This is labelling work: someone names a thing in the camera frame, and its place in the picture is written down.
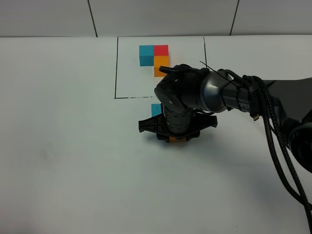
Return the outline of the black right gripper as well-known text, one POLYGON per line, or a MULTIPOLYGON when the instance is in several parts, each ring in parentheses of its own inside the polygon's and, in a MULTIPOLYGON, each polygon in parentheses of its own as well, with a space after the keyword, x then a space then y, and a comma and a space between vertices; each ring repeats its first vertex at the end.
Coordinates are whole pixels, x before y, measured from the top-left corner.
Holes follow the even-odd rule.
POLYGON ((200 131, 217 126, 217 117, 200 109, 188 108, 181 113, 163 107, 162 114, 138 122, 138 129, 156 134, 158 140, 170 142, 169 137, 186 137, 186 141, 200 136, 200 131))

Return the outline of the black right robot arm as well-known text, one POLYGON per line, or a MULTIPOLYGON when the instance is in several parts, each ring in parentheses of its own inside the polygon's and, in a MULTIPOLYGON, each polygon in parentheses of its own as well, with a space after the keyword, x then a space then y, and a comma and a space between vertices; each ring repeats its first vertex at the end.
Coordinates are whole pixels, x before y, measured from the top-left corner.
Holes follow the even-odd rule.
POLYGON ((262 116, 259 94, 268 89, 278 127, 287 148, 306 170, 312 169, 312 80, 263 80, 239 77, 231 70, 211 71, 181 64, 161 66, 165 77, 154 92, 161 114, 138 123, 140 132, 190 140, 200 131, 217 125, 216 113, 238 109, 253 119, 262 116))

